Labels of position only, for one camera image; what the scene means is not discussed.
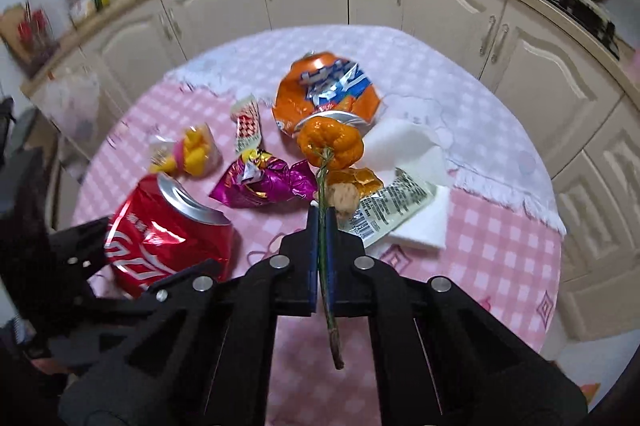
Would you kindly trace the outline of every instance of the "crumpled white paper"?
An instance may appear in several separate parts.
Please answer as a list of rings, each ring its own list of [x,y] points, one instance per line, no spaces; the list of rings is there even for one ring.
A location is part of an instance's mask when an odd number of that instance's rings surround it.
[[[385,186],[393,181],[396,168],[436,184],[438,191],[435,200],[378,243],[416,249],[445,247],[453,179],[447,173],[444,152],[433,130],[404,119],[380,120],[364,136],[364,155],[354,167],[370,168]],[[374,244],[372,248],[377,250],[380,246]]]

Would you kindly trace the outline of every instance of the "red checkered wrapper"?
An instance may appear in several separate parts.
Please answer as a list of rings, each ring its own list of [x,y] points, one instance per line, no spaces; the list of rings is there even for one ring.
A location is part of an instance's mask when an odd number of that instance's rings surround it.
[[[197,203],[168,175],[151,174],[111,217],[104,252],[120,288],[138,297],[153,282],[209,258],[223,281],[233,232],[222,212]]]
[[[262,141],[260,133],[260,112],[254,96],[241,99],[231,106],[231,119],[236,122],[236,153],[259,148]]]

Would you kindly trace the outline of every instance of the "stem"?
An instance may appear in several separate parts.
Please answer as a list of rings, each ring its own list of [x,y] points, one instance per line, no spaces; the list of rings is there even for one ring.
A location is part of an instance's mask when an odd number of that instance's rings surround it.
[[[328,260],[326,250],[326,174],[327,165],[329,161],[334,157],[334,153],[330,148],[324,148],[322,150],[322,167],[316,174],[316,180],[318,180],[318,206],[320,209],[320,218],[318,225],[318,273],[320,275],[320,292],[322,294],[322,304],[324,306],[324,317],[326,319],[326,326],[329,330],[329,346],[331,348],[331,354],[334,358],[334,365],[336,369],[341,370],[344,368],[344,361],[340,354],[340,336],[338,335],[338,324],[335,321],[335,317],[331,309],[329,308],[329,300],[327,298],[327,284],[328,284]]]

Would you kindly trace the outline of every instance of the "round table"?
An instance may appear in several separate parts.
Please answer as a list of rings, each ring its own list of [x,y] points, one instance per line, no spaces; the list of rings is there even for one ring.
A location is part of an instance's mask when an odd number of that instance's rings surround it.
[[[371,31],[366,28],[366,32],[358,34],[370,34]],[[276,39],[274,35],[277,36],[277,32],[264,36],[265,41],[272,43],[266,48],[279,45],[276,42],[282,38]],[[300,38],[294,35],[291,40],[299,41]],[[250,43],[255,48],[255,40]],[[273,70],[270,69],[268,80],[260,78],[264,68],[256,62],[257,70],[252,74],[258,77],[260,87],[267,93],[258,93],[259,97],[274,95],[274,86],[288,65],[303,54],[300,48],[315,48],[310,43],[298,43],[299,48],[291,51],[292,56],[286,56]],[[357,55],[357,45],[344,47],[337,40],[326,44],[326,48],[338,55],[358,60],[382,94],[394,94],[387,84],[378,83],[369,68],[375,70],[375,64],[367,62],[366,56]],[[215,58],[197,58],[187,72],[198,68],[204,70],[203,60],[209,63],[214,76],[221,74],[216,66],[228,70],[234,55],[228,48],[220,48],[223,51]],[[434,59],[437,63],[446,60],[439,54]],[[449,64],[446,66],[456,70],[461,77],[465,76],[466,72]],[[147,147],[151,136],[175,138],[185,127],[206,122],[224,157],[223,166],[209,178],[185,180],[183,185],[196,200],[222,210],[233,223],[240,240],[233,252],[231,276],[241,276],[255,262],[276,254],[285,234],[305,227],[306,207],[293,201],[259,210],[234,210],[208,197],[235,157],[235,124],[230,120],[229,107],[244,92],[242,88],[231,91],[228,84],[222,85],[224,82],[219,77],[212,82],[218,81],[222,91],[215,84],[206,87],[187,84],[181,77],[183,72],[178,69],[167,74],[164,81],[143,95],[114,127],[87,171],[73,222],[80,224],[109,215],[119,207],[148,169]],[[478,82],[468,74],[466,76],[464,82]],[[263,147],[289,164],[299,160],[302,156],[295,143],[279,132],[267,106],[260,107],[260,117]],[[450,198],[446,244],[446,248],[437,253],[391,244],[378,248],[376,253],[402,276],[421,281],[436,274],[451,278],[524,342],[539,350],[558,295],[561,234],[528,216],[523,208],[509,209],[455,188]],[[106,271],[92,281],[99,295],[107,295],[113,289],[109,278]],[[367,321],[364,318],[338,321],[346,363],[341,371],[333,368],[320,307],[319,313],[311,318],[279,318],[271,369],[268,424],[380,423]]]

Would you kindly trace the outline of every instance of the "tablecloth fringe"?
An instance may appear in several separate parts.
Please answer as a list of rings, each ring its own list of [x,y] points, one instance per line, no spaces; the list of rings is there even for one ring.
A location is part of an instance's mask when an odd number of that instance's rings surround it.
[[[454,185],[514,211],[524,207],[527,215],[544,222],[551,229],[559,232],[563,238],[566,235],[566,227],[558,212],[545,207],[530,193],[516,190],[463,167],[458,169]]]

